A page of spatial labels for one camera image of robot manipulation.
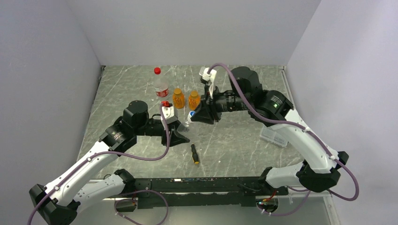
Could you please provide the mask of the white blue bottle cap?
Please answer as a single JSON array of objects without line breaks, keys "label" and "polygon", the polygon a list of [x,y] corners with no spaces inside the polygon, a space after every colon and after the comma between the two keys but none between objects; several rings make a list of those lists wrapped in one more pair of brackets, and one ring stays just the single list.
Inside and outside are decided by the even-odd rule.
[{"label": "white blue bottle cap", "polygon": [[189,112],[189,114],[188,114],[188,116],[187,116],[187,121],[189,122],[189,123],[192,123],[192,117],[194,116],[194,114],[195,114],[195,111],[190,111]]}]

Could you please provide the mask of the orange juice bottle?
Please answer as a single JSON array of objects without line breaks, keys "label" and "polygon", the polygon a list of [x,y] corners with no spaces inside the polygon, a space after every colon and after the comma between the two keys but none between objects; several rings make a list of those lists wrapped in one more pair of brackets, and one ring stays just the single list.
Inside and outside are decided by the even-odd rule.
[{"label": "orange juice bottle", "polygon": [[185,98],[184,98],[183,92],[182,92],[181,95],[178,95],[178,96],[173,94],[172,100],[173,100],[173,106],[176,109],[183,109],[184,108],[184,106],[185,106]]},{"label": "orange juice bottle", "polygon": [[194,111],[197,106],[200,104],[200,95],[197,98],[188,97],[188,105],[190,110]]}]

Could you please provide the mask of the clear red-label bottle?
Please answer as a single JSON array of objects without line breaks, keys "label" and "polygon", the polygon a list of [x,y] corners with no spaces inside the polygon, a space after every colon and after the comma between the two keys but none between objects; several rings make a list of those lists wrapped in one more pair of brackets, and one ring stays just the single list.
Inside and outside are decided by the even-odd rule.
[{"label": "clear red-label bottle", "polygon": [[168,82],[165,75],[161,72],[159,75],[155,74],[155,81],[153,82],[156,96],[165,98],[169,94]]}]

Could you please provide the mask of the red bottle cap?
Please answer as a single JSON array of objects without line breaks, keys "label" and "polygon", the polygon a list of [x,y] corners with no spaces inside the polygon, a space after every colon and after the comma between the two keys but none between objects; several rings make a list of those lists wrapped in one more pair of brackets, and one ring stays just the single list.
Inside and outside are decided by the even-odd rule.
[{"label": "red bottle cap", "polygon": [[161,69],[159,68],[159,67],[156,67],[156,68],[154,68],[154,73],[156,74],[156,75],[159,75],[160,73],[161,73]]}]

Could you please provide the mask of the orange bottle cap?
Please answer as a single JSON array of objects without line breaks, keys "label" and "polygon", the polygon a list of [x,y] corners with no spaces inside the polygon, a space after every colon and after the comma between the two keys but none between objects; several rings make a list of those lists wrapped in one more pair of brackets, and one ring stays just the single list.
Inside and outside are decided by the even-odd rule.
[{"label": "orange bottle cap", "polygon": [[196,90],[191,91],[191,93],[190,93],[191,98],[197,98],[198,96],[199,96],[199,94]]},{"label": "orange bottle cap", "polygon": [[181,91],[180,88],[175,88],[174,91],[173,91],[173,94],[176,95],[176,96],[178,96],[178,95],[181,95],[181,94],[182,94],[182,91]]}]

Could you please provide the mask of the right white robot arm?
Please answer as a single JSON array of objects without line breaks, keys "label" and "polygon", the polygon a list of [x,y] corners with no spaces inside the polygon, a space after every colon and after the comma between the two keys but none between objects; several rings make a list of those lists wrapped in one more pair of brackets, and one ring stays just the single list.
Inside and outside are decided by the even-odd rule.
[{"label": "right white robot arm", "polygon": [[339,169],[349,155],[317,141],[292,102],[279,91],[263,89],[255,71],[245,66],[232,69],[229,78],[232,88],[224,92],[214,85],[215,70],[202,67],[199,75],[205,93],[191,118],[193,122],[214,124],[223,112],[247,111],[251,118],[284,137],[304,158],[295,165],[266,168],[258,183],[263,194],[296,185],[319,193],[338,183]]}]

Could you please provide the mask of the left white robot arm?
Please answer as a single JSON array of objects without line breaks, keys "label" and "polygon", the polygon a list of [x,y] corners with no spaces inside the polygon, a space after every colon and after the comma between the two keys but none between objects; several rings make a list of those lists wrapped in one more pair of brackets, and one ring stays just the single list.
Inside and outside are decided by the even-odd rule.
[{"label": "left white robot arm", "polygon": [[190,140],[178,132],[181,127],[176,110],[168,102],[161,103],[160,112],[153,117],[146,102],[130,102],[122,116],[72,167],[46,185],[36,184],[30,189],[34,212],[49,225],[69,225],[80,212],[102,199],[132,195],[136,180],[124,169],[94,184],[90,179],[120,156],[127,156],[139,136],[159,136],[166,148],[188,143]]}]

